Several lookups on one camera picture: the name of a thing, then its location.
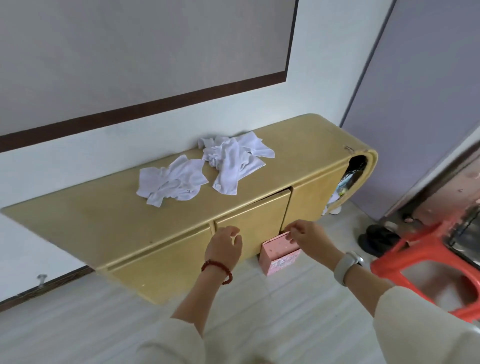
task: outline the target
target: smartwatch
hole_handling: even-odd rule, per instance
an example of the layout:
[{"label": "smartwatch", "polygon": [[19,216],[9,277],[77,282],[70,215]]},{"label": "smartwatch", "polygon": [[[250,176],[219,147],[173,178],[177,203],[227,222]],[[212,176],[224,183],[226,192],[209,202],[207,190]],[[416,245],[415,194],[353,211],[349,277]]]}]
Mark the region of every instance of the smartwatch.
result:
[{"label": "smartwatch", "polygon": [[335,277],[336,281],[342,286],[346,286],[344,282],[345,275],[347,274],[348,270],[355,264],[359,264],[361,266],[363,264],[363,258],[356,252],[346,252],[342,259],[340,259],[340,261],[336,265],[333,271],[333,276]]}]

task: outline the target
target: white sleeve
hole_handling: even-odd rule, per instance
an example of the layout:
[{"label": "white sleeve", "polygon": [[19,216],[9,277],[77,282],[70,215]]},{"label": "white sleeve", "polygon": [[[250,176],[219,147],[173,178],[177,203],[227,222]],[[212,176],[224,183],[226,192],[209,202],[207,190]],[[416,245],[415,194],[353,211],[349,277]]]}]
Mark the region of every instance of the white sleeve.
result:
[{"label": "white sleeve", "polygon": [[380,297],[373,327],[388,364],[480,363],[480,330],[407,288]]},{"label": "white sleeve", "polygon": [[154,340],[140,345],[136,364],[204,364],[205,346],[193,324],[169,318]]}]

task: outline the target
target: baseboard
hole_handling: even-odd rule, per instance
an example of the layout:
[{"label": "baseboard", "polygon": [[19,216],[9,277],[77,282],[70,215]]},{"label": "baseboard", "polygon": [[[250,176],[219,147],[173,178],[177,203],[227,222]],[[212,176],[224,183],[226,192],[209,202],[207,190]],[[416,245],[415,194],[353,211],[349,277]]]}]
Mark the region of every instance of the baseboard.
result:
[{"label": "baseboard", "polygon": [[16,296],[7,298],[6,300],[0,302],[0,312],[15,307],[16,305],[26,302],[32,298],[41,296],[42,294],[50,292],[57,287],[63,286],[92,272],[94,272],[93,268],[89,266],[84,266],[73,270],[70,273],[64,274],[63,276],[49,280],[41,287],[33,287],[32,289],[22,292]]}]

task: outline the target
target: cabinet top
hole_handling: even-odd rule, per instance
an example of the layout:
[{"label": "cabinet top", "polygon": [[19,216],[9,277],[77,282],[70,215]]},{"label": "cabinet top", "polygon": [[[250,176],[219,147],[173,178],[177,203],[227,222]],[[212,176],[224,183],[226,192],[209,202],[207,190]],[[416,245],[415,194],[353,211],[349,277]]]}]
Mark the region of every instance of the cabinet top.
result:
[{"label": "cabinet top", "polygon": [[141,168],[167,167],[181,154],[202,158],[201,149],[190,149],[6,207],[2,213],[99,269],[334,169],[354,155],[367,156],[372,165],[368,174],[377,161],[374,150],[316,114],[280,121],[255,134],[275,151],[275,158],[262,158],[266,165],[239,181],[236,196],[212,188],[218,172],[208,163],[202,172],[209,183],[191,200],[166,198],[157,208],[136,195]]}]

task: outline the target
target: stool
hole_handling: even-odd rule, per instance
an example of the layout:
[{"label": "stool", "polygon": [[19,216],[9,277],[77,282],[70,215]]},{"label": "stool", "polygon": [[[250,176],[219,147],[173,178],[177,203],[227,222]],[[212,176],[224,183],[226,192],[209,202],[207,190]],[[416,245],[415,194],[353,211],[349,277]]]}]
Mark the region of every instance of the stool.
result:
[{"label": "stool", "polygon": [[[401,271],[426,260],[446,264],[458,269],[471,282],[476,291],[476,301],[450,313],[462,320],[472,322],[480,318],[480,271],[450,251],[444,244],[444,237],[457,221],[452,217],[436,225],[425,228],[419,233],[406,236],[398,241],[382,257],[371,263],[373,274],[391,280],[394,284],[409,288],[425,300],[434,302],[415,287]],[[409,246],[408,242],[417,242]]]}]

